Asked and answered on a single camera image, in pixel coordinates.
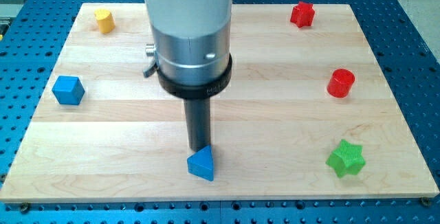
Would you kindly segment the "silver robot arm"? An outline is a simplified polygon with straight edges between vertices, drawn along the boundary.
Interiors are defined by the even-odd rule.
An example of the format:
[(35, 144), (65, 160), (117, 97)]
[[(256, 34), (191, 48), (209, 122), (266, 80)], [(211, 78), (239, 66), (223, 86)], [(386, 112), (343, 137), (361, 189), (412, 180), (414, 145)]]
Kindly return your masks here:
[(232, 0), (145, 0), (160, 72), (204, 85), (228, 66)]

